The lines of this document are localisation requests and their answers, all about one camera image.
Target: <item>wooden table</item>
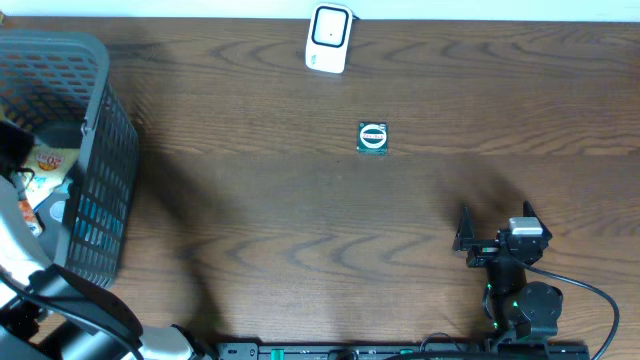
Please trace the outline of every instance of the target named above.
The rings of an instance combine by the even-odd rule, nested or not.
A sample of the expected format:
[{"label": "wooden table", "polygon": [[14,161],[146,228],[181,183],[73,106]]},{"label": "wooden table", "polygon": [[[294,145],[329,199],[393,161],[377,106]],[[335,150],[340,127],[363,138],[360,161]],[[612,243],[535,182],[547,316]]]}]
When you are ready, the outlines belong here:
[{"label": "wooden table", "polygon": [[[609,292],[606,358],[640,353],[638,25],[358,21],[342,75],[305,67],[308,21],[8,27],[107,44],[142,144],[113,291],[144,323],[265,342],[479,334],[485,273],[451,251],[460,206],[492,236],[529,199],[555,235],[539,267]],[[356,154],[360,121],[388,122],[388,156]],[[558,339],[595,353],[609,305],[549,283]]]}]

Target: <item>white background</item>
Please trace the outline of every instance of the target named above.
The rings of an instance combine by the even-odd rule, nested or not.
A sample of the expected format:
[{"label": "white background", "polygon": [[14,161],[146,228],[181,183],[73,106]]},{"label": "white background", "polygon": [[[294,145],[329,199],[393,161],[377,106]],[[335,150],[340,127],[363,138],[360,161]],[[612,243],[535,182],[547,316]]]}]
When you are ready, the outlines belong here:
[{"label": "white background", "polygon": [[[309,19],[313,0],[0,0],[7,15]],[[336,0],[362,19],[640,21],[640,0]]]}]

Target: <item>white rectangular device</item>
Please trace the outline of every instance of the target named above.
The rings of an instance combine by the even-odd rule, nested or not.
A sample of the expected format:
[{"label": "white rectangular device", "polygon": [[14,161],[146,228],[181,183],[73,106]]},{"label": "white rectangular device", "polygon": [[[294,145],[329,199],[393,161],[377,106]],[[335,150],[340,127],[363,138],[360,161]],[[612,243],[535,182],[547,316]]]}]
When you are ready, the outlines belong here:
[{"label": "white rectangular device", "polygon": [[347,60],[353,13],[342,5],[320,4],[313,10],[305,63],[309,69],[341,73]]}]

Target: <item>plastic basket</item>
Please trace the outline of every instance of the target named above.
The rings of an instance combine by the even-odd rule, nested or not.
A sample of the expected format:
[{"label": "plastic basket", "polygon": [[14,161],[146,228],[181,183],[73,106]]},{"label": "plastic basket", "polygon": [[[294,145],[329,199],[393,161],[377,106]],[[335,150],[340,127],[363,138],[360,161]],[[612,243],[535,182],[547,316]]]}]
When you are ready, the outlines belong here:
[{"label": "plastic basket", "polygon": [[108,73],[107,50],[93,36],[0,31],[6,116],[47,145],[80,146],[62,222],[36,210],[45,222],[38,241],[56,264],[102,287],[119,266],[139,158],[138,135]]}]

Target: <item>logo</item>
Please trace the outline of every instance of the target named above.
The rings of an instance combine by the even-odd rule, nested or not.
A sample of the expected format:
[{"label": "logo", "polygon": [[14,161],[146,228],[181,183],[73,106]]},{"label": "logo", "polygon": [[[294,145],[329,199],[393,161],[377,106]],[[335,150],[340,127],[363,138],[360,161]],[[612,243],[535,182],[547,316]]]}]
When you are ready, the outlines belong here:
[{"label": "logo", "polygon": [[40,169],[44,171],[51,171],[57,169],[58,166],[62,164],[64,156],[55,154],[38,154],[36,156],[36,161],[38,162]]},{"label": "logo", "polygon": [[384,124],[369,124],[360,129],[360,141],[369,149],[378,149],[387,143],[387,129]]}]

